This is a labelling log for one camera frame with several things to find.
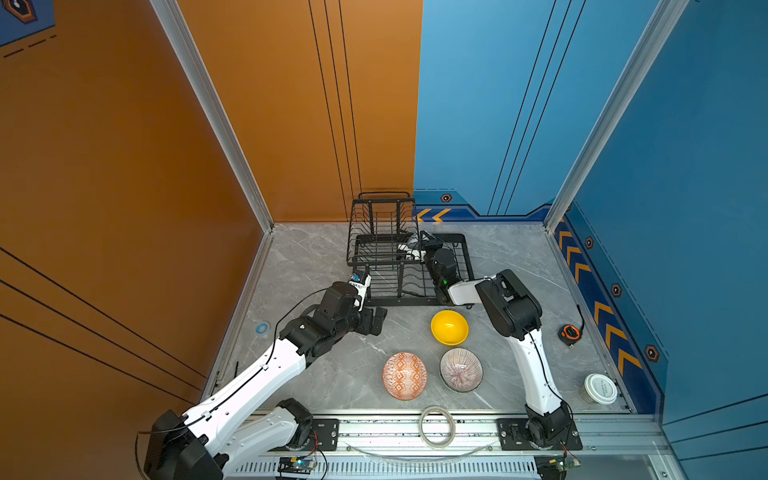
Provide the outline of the blue floral bowl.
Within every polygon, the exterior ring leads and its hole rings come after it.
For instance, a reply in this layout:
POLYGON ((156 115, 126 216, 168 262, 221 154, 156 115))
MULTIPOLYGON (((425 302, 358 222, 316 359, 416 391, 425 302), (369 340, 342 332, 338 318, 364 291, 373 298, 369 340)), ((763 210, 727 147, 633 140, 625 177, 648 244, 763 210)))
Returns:
POLYGON ((420 258, 426 253, 419 235, 411 235, 404 242, 398 244, 398 250, 414 258, 420 258))

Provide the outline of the orange patterned bowl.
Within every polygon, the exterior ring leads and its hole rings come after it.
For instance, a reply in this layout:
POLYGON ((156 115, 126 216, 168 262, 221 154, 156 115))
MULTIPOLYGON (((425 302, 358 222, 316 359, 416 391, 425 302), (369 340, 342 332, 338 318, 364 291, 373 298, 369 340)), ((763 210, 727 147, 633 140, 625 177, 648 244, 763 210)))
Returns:
POLYGON ((382 382, 393 398, 410 401, 418 398, 426 389, 428 372, 424 362, 417 355, 399 352, 385 362, 382 382))

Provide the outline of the yellow bowl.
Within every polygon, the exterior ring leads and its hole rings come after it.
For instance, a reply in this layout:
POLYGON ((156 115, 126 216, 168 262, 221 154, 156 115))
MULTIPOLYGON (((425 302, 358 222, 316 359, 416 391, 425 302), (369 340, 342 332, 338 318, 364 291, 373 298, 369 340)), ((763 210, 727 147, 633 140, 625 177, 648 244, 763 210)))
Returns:
POLYGON ((470 327, 462 314, 453 310, 442 310, 432 317, 430 331, 439 343, 453 347, 467 340, 470 327))

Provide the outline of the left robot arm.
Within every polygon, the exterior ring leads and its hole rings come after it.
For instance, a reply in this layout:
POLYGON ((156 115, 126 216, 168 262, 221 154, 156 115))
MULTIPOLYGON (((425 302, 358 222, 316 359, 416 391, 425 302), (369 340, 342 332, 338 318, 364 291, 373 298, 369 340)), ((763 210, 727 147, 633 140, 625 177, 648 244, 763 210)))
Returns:
POLYGON ((249 418, 279 388, 299 376, 348 333, 379 335, 387 311, 365 306, 371 278, 355 274, 333 283, 273 344, 218 392, 181 415, 167 411, 147 431, 144 479, 226 479, 246 461, 275 448, 310 442, 313 416, 287 399, 257 421, 249 418))

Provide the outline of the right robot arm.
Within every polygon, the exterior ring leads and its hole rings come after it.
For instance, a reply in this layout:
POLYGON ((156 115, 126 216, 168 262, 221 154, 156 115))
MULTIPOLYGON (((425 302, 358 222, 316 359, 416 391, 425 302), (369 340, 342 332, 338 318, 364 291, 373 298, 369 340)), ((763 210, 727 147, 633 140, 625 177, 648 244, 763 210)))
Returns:
POLYGON ((543 347, 543 309, 510 269, 475 280, 461 277, 458 260, 445 241, 426 231, 399 247, 408 259, 423 263, 442 305, 481 304, 494 329, 509 339, 525 388, 525 429, 537 449, 566 448, 576 427, 569 403, 560 394, 543 347))

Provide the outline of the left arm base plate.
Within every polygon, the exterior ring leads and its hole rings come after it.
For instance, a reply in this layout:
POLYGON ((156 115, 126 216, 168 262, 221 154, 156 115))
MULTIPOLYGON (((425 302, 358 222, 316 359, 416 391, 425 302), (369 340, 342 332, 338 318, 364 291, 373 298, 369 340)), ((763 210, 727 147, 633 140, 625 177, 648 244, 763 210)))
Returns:
POLYGON ((304 451, 309 452, 318 447, 323 452, 337 450, 339 440, 340 420, 338 418, 319 418, 312 420, 309 427, 299 437, 288 445, 270 450, 270 453, 304 451))

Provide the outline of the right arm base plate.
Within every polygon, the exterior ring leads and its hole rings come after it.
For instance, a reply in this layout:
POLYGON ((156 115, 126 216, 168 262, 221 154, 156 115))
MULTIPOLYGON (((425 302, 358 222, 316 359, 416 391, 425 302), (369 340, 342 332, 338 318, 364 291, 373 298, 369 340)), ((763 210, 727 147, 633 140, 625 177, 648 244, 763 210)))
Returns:
POLYGON ((503 417, 496 420, 497 436, 503 451, 581 451, 583 443, 573 420, 552 430, 534 419, 503 417))

